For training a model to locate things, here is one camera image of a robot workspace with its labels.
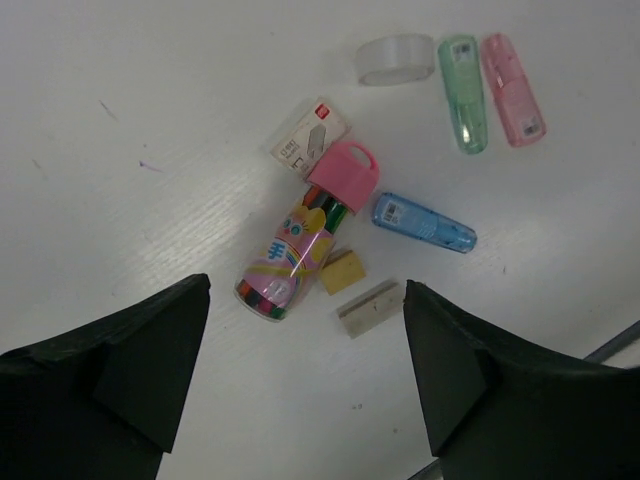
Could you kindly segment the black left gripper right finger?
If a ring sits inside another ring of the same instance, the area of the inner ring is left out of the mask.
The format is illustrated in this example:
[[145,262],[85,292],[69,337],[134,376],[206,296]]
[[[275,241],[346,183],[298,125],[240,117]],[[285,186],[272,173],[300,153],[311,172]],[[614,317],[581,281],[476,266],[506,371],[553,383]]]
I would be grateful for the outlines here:
[[404,323],[447,479],[635,479],[639,371],[518,337],[409,281]]

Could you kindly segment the pink-capped marker tube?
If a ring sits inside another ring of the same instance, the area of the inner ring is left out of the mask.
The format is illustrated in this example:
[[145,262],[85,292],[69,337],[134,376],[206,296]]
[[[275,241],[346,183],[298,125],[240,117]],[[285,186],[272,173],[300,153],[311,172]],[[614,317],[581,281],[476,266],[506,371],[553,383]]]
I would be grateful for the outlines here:
[[283,320],[308,293],[340,225],[366,205],[379,178],[369,149],[347,141],[331,146],[309,174],[305,194],[241,272],[234,286],[240,302],[268,321]]

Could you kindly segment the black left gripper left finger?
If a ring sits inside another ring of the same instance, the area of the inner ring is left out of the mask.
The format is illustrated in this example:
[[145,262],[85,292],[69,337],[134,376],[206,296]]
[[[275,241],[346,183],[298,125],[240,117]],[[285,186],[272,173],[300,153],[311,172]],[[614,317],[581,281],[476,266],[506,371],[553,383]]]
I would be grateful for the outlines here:
[[4,479],[153,479],[171,453],[210,306],[191,275],[1,356]]

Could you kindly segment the white staples box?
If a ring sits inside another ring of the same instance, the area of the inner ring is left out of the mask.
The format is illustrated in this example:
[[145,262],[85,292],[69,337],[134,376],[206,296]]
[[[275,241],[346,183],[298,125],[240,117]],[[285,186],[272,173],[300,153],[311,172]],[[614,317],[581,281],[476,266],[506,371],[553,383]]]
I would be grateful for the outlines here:
[[329,98],[306,99],[267,139],[264,149],[305,180],[326,151],[350,130],[349,120]]

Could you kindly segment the white grey eraser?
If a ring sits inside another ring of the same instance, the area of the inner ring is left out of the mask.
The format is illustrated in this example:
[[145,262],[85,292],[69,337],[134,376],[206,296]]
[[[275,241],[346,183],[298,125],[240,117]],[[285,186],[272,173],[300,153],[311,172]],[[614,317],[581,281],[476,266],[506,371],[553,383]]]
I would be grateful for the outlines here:
[[387,280],[337,309],[337,316],[351,339],[356,339],[403,309],[405,289]]

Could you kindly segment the pink correction tape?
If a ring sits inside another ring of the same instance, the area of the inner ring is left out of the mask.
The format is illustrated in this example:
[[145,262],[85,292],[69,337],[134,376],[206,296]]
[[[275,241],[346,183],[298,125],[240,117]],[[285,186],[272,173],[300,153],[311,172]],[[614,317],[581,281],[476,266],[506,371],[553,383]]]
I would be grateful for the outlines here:
[[528,77],[508,36],[494,33],[480,45],[481,62],[510,146],[531,145],[547,132]]

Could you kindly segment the yellow eraser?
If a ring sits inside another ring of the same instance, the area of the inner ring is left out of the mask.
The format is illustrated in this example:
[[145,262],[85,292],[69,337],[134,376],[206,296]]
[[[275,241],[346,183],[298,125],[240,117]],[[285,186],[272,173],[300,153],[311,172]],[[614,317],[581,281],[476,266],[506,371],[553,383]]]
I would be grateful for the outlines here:
[[366,277],[366,270],[355,251],[334,252],[320,271],[320,281],[328,295],[335,295]]

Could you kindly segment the green correction tape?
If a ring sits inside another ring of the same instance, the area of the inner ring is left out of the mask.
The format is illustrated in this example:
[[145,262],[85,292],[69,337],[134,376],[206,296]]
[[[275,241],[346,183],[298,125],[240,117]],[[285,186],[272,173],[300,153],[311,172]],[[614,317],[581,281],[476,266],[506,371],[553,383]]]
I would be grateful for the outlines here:
[[486,149],[488,129],[478,44],[473,35],[454,34],[437,49],[456,143],[467,155]]

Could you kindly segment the blue correction tape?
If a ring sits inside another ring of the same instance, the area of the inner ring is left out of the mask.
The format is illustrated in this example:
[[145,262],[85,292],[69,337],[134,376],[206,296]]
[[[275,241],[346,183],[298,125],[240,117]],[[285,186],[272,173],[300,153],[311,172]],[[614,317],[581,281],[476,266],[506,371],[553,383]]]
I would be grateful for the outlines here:
[[380,228],[461,254],[477,243],[470,227],[390,192],[380,195],[371,220]]

